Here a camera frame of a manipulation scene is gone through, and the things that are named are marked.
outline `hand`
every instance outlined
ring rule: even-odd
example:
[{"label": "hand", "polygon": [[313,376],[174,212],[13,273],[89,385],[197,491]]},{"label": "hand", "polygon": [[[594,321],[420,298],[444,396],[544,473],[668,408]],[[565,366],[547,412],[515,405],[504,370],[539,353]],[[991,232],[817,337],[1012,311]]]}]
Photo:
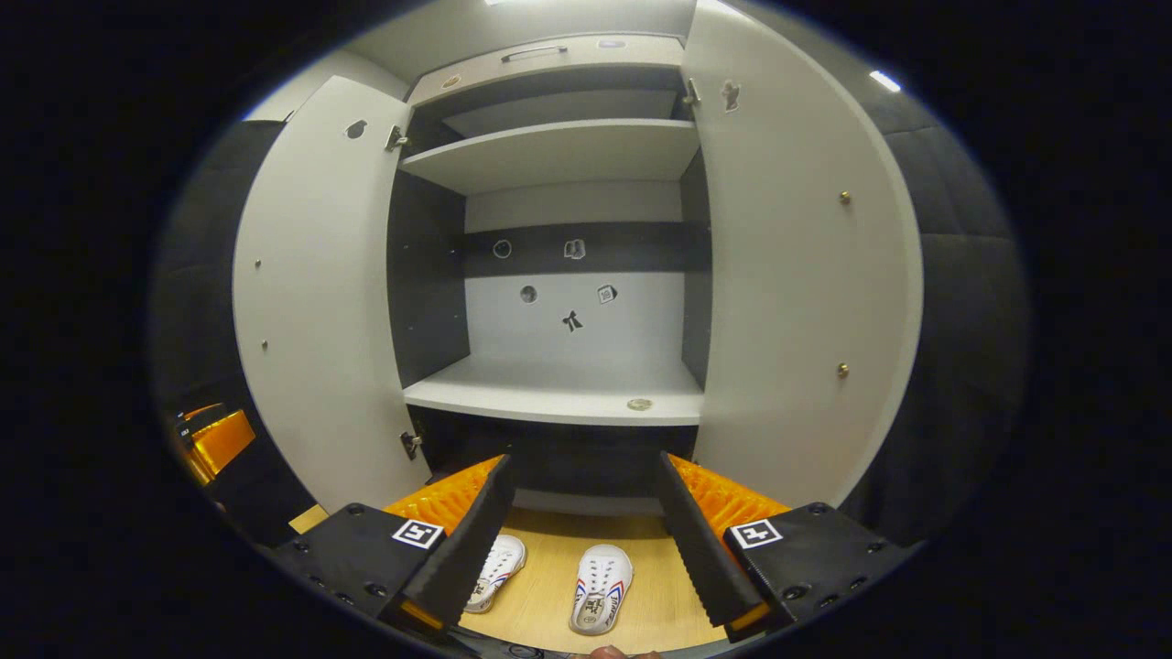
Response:
[{"label": "hand", "polygon": [[635,654],[634,657],[628,658],[626,654],[622,653],[621,650],[619,650],[613,645],[607,645],[604,647],[595,648],[590,654],[570,655],[571,659],[586,659],[587,657],[590,657],[590,659],[663,659],[660,655],[660,653],[655,652],[654,650],[647,652],[646,654]]}]

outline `white slipper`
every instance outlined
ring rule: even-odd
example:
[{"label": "white slipper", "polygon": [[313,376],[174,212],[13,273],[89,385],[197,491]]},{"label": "white slipper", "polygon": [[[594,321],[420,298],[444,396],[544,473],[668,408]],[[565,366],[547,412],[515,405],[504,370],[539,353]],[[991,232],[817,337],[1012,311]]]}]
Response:
[{"label": "white slipper", "polygon": [[587,549],[578,563],[570,629],[586,636],[611,631],[634,577],[635,568],[627,552],[613,544],[597,544]]},{"label": "white slipper", "polygon": [[513,536],[497,536],[489,550],[489,557],[481,568],[481,578],[476,579],[472,596],[468,598],[464,611],[484,613],[492,607],[492,596],[500,586],[525,566],[525,543]]}]

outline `wooden floor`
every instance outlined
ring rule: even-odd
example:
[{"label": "wooden floor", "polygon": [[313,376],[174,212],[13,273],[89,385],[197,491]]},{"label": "wooden floor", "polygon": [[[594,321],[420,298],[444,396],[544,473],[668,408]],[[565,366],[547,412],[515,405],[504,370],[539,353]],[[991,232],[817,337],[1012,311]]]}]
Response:
[{"label": "wooden floor", "polygon": [[[527,551],[525,568],[505,583],[488,613],[464,613],[462,627],[554,652],[588,653],[613,645],[634,654],[721,640],[708,623],[683,561],[657,517],[585,517],[513,509],[502,534]],[[570,630],[578,561],[591,545],[622,548],[635,566],[631,590],[609,632]]]}]

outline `screw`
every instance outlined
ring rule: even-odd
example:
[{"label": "screw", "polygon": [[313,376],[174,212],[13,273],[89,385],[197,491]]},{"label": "screw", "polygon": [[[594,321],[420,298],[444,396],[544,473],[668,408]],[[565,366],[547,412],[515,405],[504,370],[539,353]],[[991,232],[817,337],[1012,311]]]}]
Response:
[{"label": "screw", "polygon": [[810,592],[809,586],[790,586],[782,591],[782,597],[785,599],[800,599],[805,597],[805,593]]}]

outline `drawer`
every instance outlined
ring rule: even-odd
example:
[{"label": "drawer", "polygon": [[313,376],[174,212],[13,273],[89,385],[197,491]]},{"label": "drawer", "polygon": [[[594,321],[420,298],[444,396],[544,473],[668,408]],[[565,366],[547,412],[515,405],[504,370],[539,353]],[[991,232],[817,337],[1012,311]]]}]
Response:
[{"label": "drawer", "polygon": [[407,102],[414,106],[454,91],[537,72],[591,66],[679,67],[683,47],[674,36],[592,34],[546,39],[471,57],[422,77]]}]

